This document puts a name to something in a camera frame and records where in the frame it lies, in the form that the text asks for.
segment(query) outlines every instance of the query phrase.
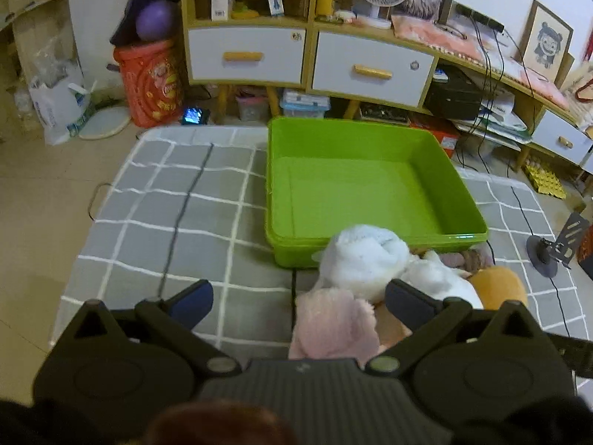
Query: red bucket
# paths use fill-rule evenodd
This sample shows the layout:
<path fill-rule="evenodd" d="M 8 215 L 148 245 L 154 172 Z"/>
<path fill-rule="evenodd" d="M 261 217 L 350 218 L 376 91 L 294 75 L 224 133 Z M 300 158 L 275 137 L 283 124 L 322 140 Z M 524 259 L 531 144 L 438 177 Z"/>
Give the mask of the red bucket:
<path fill-rule="evenodd" d="M 113 51 L 113 58 L 120 65 L 130 113 L 138 127 L 167 124 L 183 113 L 174 44 L 174 40 L 163 40 Z"/>

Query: green plastic bin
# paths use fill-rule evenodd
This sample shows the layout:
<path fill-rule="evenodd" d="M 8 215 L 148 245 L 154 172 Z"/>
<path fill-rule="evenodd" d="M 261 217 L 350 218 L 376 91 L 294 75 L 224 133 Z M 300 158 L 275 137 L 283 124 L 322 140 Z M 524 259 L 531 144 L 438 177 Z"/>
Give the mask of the green plastic bin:
<path fill-rule="evenodd" d="M 465 184 L 426 130 L 275 118 L 266 187 L 266 237 L 283 267 L 316 267 L 311 255 L 354 224 L 390 229 L 416 249 L 487 239 Z"/>

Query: purple balloon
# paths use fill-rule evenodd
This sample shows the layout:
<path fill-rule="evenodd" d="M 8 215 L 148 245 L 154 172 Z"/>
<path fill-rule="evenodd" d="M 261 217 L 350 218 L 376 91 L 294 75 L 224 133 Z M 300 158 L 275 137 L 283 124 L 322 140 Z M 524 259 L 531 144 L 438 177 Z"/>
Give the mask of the purple balloon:
<path fill-rule="evenodd" d="M 177 29 L 179 6 L 168 0 L 154 0 L 136 18 L 136 33 L 140 40 L 165 40 Z"/>

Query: cabinet leg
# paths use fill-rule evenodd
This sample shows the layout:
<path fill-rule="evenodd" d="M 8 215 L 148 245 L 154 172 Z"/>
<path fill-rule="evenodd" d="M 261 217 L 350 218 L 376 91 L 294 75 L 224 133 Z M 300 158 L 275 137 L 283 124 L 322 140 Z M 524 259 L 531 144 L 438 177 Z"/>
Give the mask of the cabinet leg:
<path fill-rule="evenodd" d="M 216 119 L 215 123 L 222 125 L 226 116 L 226 103 L 228 102 L 228 85 L 218 86 L 218 99 L 216 101 Z"/>
<path fill-rule="evenodd" d="M 266 86 L 266 92 L 268 93 L 268 102 L 270 103 L 270 113 L 272 117 L 278 117 L 280 115 L 280 103 L 278 103 L 278 93 L 272 86 Z"/>
<path fill-rule="evenodd" d="M 350 100 L 350 102 L 348 102 L 348 108 L 346 108 L 346 111 L 344 112 L 344 118 L 347 118 L 347 119 L 354 118 L 354 114 L 357 113 L 358 107 L 360 107 L 360 106 L 361 106 L 360 100 Z"/>
<path fill-rule="evenodd" d="M 517 156 L 517 159 L 515 160 L 515 163 L 513 164 L 513 170 L 515 172 L 519 172 L 521 170 L 521 167 L 523 167 L 523 164 L 529 157 L 530 150 L 531 149 L 529 147 L 527 147 L 527 145 L 524 145 L 521 148 L 521 151 L 519 152 L 519 155 Z"/>

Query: yellow egg carton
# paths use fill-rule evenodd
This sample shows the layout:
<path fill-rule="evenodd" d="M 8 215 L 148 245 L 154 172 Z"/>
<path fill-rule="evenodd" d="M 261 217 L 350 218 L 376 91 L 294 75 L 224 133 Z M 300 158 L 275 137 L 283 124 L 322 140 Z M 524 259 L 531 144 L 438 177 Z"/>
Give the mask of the yellow egg carton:
<path fill-rule="evenodd" d="M 566 192 L 560 180 L 556 177 L 553 170 L 539 159 L 527 160 L 523 165 L 523 171 L 537 193 L 558 197 L 558 199 L 566 198 Z"/>

